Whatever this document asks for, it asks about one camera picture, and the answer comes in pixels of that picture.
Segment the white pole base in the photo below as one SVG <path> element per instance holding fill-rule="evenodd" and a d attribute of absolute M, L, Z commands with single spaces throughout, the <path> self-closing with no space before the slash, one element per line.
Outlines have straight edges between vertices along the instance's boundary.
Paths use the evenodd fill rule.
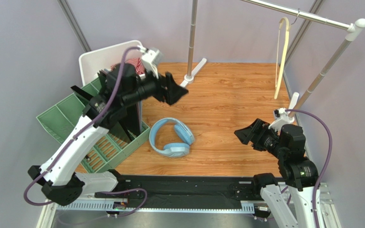
<path fill-rule="evenodd" d="M 188 84 L 191 84 L 194 82 L 195 76 L 197 75 L 197 73 L 202 69 L 202 67 L 206 64 L 207 59 L 203 58 L 198 65 L 194 68 L 194 70 L 192 70 L 191 72 L 191 77 L 188 77 L 188 75 L 184 76 L 184 81 L 181 82 L 180 86 L 181 87 L 187 87 Z"/>

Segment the wire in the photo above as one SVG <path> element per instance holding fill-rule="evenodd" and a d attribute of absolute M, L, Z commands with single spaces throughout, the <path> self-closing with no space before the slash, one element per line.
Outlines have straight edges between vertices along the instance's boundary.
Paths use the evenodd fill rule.
<path fill-rule="evenodd" d="M 285 190 L 287 190 L 287 189 L 288 189 L 288 186 L 286 186 L 283 190 L 281 190 L 281 194 L 284 193 Z M 292 198 L 292 196 L 290 194 L 289 197 L 288 197 L 287 205 L 289 205 L 289 203 L 291 202 L 291 198 Z"/>
<path fill-rule="evenodd" d="M 91 121 L 89 122 L 86 126 L 84 126 L 80 131 L 78 131 L 75 135 L 73 135 L 73 137 L 66 143 L 66 145 L 62 148 L 62 150 L 58 153 L 58 155 L 56 156 L 56 158 L 52 161 L 52 163 L 48 166 L 48 168 L 46 169 L 46 171 L 44 171 L 43 173 L 41 173 L 38 177 L 35 178 L 35 180 L 33 180 L 26 188 L 24 191 L 24 200 L 33 206 L 45 206 L 48 205 L 50 203 L 53 203 L 52 201 L 48 201 L 48 202 L 44 202 L 44 203 L 35 203 L 33 201 L 31 201 L 28 198 L 28 192 L 30 190 L 30 188 L 36 183 L 38 182 L 38 180 L 40 180 L 43 176 L 45 176 L 47 174 L 48 171 L 50 171 L 55 165 L 56 163 L 59 161 L 59 159 L 63 156 L 63 154 L 66 152 L 66 150 L 69 148 L 69 146 L 77 139 L 77 137 L 79 137 L 87 128 L 89 128 L 91 125 L 93 125 L 95 122 L 97 122 L 99 119 L 101 119 L 101 117 L 108 111 L 109 107 L 111 106 L 111 103 L 114 101 L 116 93 L 118 91 L 119 85 L 121 83 L 121 78 L 122 78 L 122 73 L 123 73 L 123 69 L 125 66 L 125 60 L 126 60 L 126 55 L 128 54 L 129 51 L 131 50 L 135 50 L 135 49 L 140 49 L 139 47 L 129 47 L 125 50 L 124 54 L 122 55 L 122 60 L 121 60 L 121 65 L 119 67 L 119 74 L 118 77 L 116 79 L 115 82 L 115 86 L 114 89 L 112 91 L 111 96 L 109 97 L 108 102 L 106 103 L 104 109 Z"/>
<path fill-rule="evenodd" d="M 323 120 L 321 120 L 319 117 L 313 115 L 312 113 L 309 113 L 309 112 L 303 111 L 303 110 L 298 110 L 298 109 L 286 109 L 285 111 L 303 113 L 303 114 L 306 114 L 306 115 L 309 115 L 309 116 L 315 118 L 317 121 L 319 121 L 319 123 L 321 123 L 323 125 L 323 127 L 325 128 L 327 135 L 329 137 L 329 149 L 327 151 L 326 161 L 325 161 L 325 164 L 323 165 L 323 168 L 322 168 L 322 171 L 320 172 L 319 177 L 317 178 L 316 184 L 313 188 L 313 195 L 312 195 L 312 209 L 313 209 L 313 215 L 315 217 L 315 224 L 316 224 L 317 228 L 320 228 L 318 215 L 317 215 L 316 194 L 317 194 L 317 189 L 319 188 L 319 185 L 320 185 L 320 181 L 322 180 L 322 177 L 326 172 L 326 169 L 329 165 L 330 157 L 332 155 L 332 148 L 333 148 L 332 133 L 330 132 L 330 130 L 329 130 L 328 126 L 325 124 L 325 122 L 323 122 Z"/>
<path fill-rule="evenodd" d="M 283 190 L 281 190 L 281 194 L 285 192 L 285 190 L 288 189 L 288 186 L 286 186 Z"/>
<path fill-rule="evenodd" d="M 144 199 L 143 199 L 142 203 L 139 204 L 139 206 L 137 206 L 135 209 L 133 209 L 132 211 L 127 212 L 125 214 L 116 215 L 116 216 L 110 215 L 110 217 L 125 217 L 125 216 L 128 216 L 128 215 L 131 215 L 131 214 L 135 213 L 137 210 L 139 210 L 144 205 L 144 203 L 146 203 L 147 191 L 144 190 L 144 189 L 141 189 L 141 188 L 137 188 L 137 189 L 130 189 L 130 190 L 125 190 L 125 191 L 118 191 L 118 192 L 110 192 L 110 191 L 101 192 L 101 193 L 107 194 L 107 195 L 119 195 L 119 194 L 128 193 L 128 192 L 132 192 L 132 191 L 139 191 L 139 190 L 144 192 Z M 103 218 L 108 218 L 108 215 L 100 216 L 100 217 L 97 217 L 97 218 L 93 218 L 92 220 L 88 220 L 88 221 L 85 221 L 85 222 L 79 222 L 79 223 L 66 223 L 66 222 L 63 222 L 60 219 L 60 217 L 57 218 L 57 221 L 60 224 L 63 224 L 65 226 L 78 226 L 78 225 L 88 224 L 90 222 L 93 222 L 93 221 L 96 221 L 96 220 L 99 220 L 99 219 L 103 219 Z"/>

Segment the metal pole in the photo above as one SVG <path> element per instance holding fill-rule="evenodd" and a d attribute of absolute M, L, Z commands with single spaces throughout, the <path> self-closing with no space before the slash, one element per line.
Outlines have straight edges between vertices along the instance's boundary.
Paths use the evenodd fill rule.
<path fill-rule="evenodd" d="M 81 31 L 80 26 L 77 23 L 76 17 L 74 16 L 73 12 L 71 11 L 70 5 L 68 4 L 67 0 L 58 0 L 59 5 L 61 6 L 70 26 L 73 28 L 74 33 L 77 36 L 78 41 L 80 42 L 81 46 L 83 47 L 85 52 L 91 51 L 90 46 L 88 45 L 87 39 Z"/>
<path fill-rule="evenodd" d="M 310 8 L 309 12 L 317 14 L 319 12 L 320 8 L 323 5 L 323 2 L 325 0 L 315 0 L 312 7 Z M 304 20 L 302 22 L 302 25 L 299 27 L 299 30 L 297 34 L 294 36 L 294 39 L 291 43 L 291 45 L 288 47 L 287 51 L 287 58 L 285 59 L 285 65 L 289 62 L 289 60 L 292 58 L 292 55 L 295 52 L 295 49 L 298 47 L 298 44 L 301 42 L 303 36 L 305 35 L 306 31 L 309 29 L 312 22 L 310 20 Z"/>
<path fill-rule="evenodd" d="M 258 6 L 262 6 L 268 9 L 273 9 L 279 12 L 283 12 L 283 13 L 287 13 L 293 16 L 298 15 L 298 9 L 293 9 L 293 8 L 289 8 L 289 7 L 285 7 L 285 6 L 280 6 L 277 4 L 273 4 L 267 1 L 261 1 L 261 0 L 241 0 L 244 2 L 248 2 L 251 4 L 255 4 Z M 348 30 L 352 25 L 347 25 L 341 22 L 337 22 L 334 20 L 329 20 L 327 18 L 323 18 L 321 16 L 318 16 L 316 14 L 313 13 L 309 13 L 309 12 L 305 12 L 305 11 L 299 11 L 299 16 L 300 18 L 306 19 L 306 20 L 311 20 L 317 23 L 321 23 L 321 24 L 325 24 L 325 25 L 330 25 L 336 28 L 340 28 L 340 29 L 344 29 L 344 30 Z"/>
<path fill-rule="evenodd" d="M 192 13 L 191 13 L 191 32 L 190 32 L 190 44 L 188 48 L 188 69 L 187 78 L 191 79 L 192 75 L 192 57 L 194 56 L 194 40 L 195 40 L 195 23 L 197 20 L 197 7 L 198 0 L 192 0 Z"/>
<path fill-rule="evenodd" d="M 350 45 L 351 41 L 344 40 L 341 45 L 338 47 L 336 52 L 333 54 L 333 56 L 330 58 L 330 60 L 326 63 L 325 67 L 320 71 L 320 73 L 316 76 L 315 80 L 310 84 L 309 88 L 303 93 L 300 100 L 297 102 L 295 107 L 293 109 L 300 109 L 301 106 L 305 103 L 307 98 L 312 94 L 312 92 L 315 90 L 317 85 L 323 80 L 325 75 L 328 73 L 330 68 L 334 65 L 334 63 L 338 60 L 338 58 L 341 56 L 341 54 L 345 51 L 345 49 Z M 289 117 L 294 117 L 295 112 L 290 112 Z"/>

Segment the hanger hook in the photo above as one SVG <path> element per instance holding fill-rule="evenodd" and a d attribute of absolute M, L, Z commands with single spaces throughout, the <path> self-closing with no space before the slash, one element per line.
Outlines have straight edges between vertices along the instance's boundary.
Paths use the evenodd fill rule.
<path fill-rule="evenodd" d="M 291 25 L 295 24 L 295 22 L 298 20 L 298 17 L 299 17 L 299 13 L 300 13 L 300 8 L 298 8 L 298 14 L 297 14 L 297 18 L 295 18 L 295 21 L 294 23 L 292 23 Z"/>

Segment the blue headphones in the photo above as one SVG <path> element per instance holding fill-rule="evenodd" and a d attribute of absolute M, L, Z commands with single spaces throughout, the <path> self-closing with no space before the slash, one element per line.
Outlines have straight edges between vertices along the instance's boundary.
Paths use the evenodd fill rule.
<path fill-rule="evenodd" d="M 164 146 L 163 150 L 159 150 L 154 145 L 154 141 L 156 139 L 156 134 L 159 129 L 168 122 L 175 123 L 174 130 L 177 133 L 178 137 L 184 141 L 182 142 L 174 142 Z M 178 158 L 183 157 L 190 153 L 190 145 L 195 141 L 194 135 L 191 130 L 185 125 L 183 122 L 174 119 L 174 118 L 164 118 L 157 121 L 150 130 L 149 134 L 149 142 L 155 151 L 159 154 L 164 155 L 170 158 Z"/>

